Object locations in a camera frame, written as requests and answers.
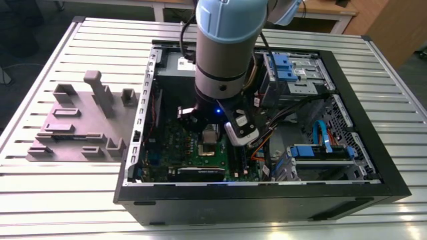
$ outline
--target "open computer tower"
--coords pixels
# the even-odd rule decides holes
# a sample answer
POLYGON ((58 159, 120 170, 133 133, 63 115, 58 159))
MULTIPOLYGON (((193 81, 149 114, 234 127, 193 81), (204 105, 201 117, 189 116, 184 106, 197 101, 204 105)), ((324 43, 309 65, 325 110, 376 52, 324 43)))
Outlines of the open computer tower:
POLYGON ((177 112, 194 104, 194 65, 177 42, 153 42, 113 198, 141 225, 334 220, 410 195, 332 52, 272 52, 278 83, 264 48, 248 66, 250 72, 256 65, 246 101, 258 129, 273 108, 326 97, 274 126, 265 173, 265 152, 232 146, 220 124, 200 133, 182 129, 177 112), (318 144, 316 122, 333 154, 318 144))

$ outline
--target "slotted metal surface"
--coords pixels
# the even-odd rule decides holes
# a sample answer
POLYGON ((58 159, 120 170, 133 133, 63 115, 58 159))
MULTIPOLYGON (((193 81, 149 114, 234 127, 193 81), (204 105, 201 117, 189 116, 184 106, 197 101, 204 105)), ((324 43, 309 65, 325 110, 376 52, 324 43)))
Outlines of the slotted metal surface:
MULTIPOLYGON (((0 236, 66 239, 424 239, 427 227, 425 110, 358 36, 265 30, 272 47, 329 50, 345 73, 412 196, 337 221, 142 227, 112 203, 118 163, 27 162, 57 83, 89 91, 100 70, 112 92, 141 88, 152 40, 177 40, 173 23, 86 18, 71 23, 0 137, 0 236)), ((184 40, 196 40, 192 26, 184 40)))

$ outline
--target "black cable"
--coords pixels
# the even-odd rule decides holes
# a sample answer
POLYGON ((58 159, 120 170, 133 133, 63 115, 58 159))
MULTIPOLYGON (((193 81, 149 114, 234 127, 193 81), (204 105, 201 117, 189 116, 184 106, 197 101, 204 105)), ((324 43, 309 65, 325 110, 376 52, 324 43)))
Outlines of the black cable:
POLYGON ((261 38, 261 41, 265 45, 265 48, 266 48, 266 52, 268 52, 268 55, 269 55, 269 58, 270 58, 270 63, 272 63, 272 71, 273 71, 273 78, 274 78, 274 94, 276 94, 276 100, 274 100, 274 103, 273 103, 273 106, 276 107, 277 106, 277 103, 278 103, 278 98, 280 98, 280 91, 278 91, 278 73, 277 73, 277 65, 276 65, 276 60, 274 60, 274 56, 273 56, 273 52, 272 52, 272 49, 269 48, 269 45, 268 45, 268 42, 266 42, 266 39, 265 39, 265 36, 262 34, 262 32, 260 32, 260 38, 261 38))
POLYGON ((305 15, 306 15, 306 5, 305 5, 305 1, 301 0, 301 4, 302 4, 302 11, 301 11, 301 18, 304 19, 305 18, 305 15))
POLYGON ((273 163, 272 163, 272 159, 269 156, 269 138, 265 141, 264 145, 261 146, 261 150, 262 150, 262 154, 264 154, 264 164, 266 165, 268 169, 269 169, 269 174, 266 176, 266 181, 269 181, 272 179, 272 171, 273 171, 273 163))
POLYGON ((194 20, 196 18, 196 15, 193 14, 188 20, 188 22, 185 22, 184 26, 181 27, 181 30, 180 30, 180 36, 178 36, 178 48, 180 48, 180 53, 182 55, 182 57, 186 59, 186 60, 193 60, 190 59, 190 56, 186 55, 186 51, 184 49, 184 32, 190 24, 190 22, 194 20))
POLYGON ((297 101, 293 105, 280 110, 278 113, 274 115, 274 117, 269 120, 269 123, 265 126, 264 133, 252 142, 256 143, 260 139, 265 138, 274 130, 278 121, 285 119, 286 116, 289 116, 290 114, 293 114, 306 103, 314 100, 326 99, 329 96, 330 96, 330 93, 322 93, 316 96, 306 96, 304 99, 297 101))
POLYGON ((278 3, 278 0, 274 0, 274 3, 273 3, 273 6, 272 6, 272 9, 274 9, 274 8, 276 8, 277 3, 278 3))

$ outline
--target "wooden cabinet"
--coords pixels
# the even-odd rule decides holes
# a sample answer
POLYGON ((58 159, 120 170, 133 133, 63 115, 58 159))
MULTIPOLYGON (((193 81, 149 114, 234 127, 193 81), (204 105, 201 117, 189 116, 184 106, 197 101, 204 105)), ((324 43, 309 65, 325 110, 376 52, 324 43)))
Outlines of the wooden cabinet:
POLYGON ((350 0, 358 10, 344 34, 368 35, 397 68, 427 40, 427 0, 350 0))

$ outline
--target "black case frame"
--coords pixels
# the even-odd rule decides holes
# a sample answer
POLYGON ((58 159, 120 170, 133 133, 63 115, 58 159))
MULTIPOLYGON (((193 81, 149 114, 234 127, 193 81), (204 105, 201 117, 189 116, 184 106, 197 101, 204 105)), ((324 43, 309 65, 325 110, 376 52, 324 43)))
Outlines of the black case frame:
MULTIPOLYGON (((176 45, 176 42, 161 43, 176 45)), ((280 47, 272 50, 318 54, 353 123, 352 132, 358 134, 381 183, 122 186, 122 160, 113 202, 124 206, 140 224, 334 220, 374 204, 390 203, 410 195, 332 52, 280 47)))

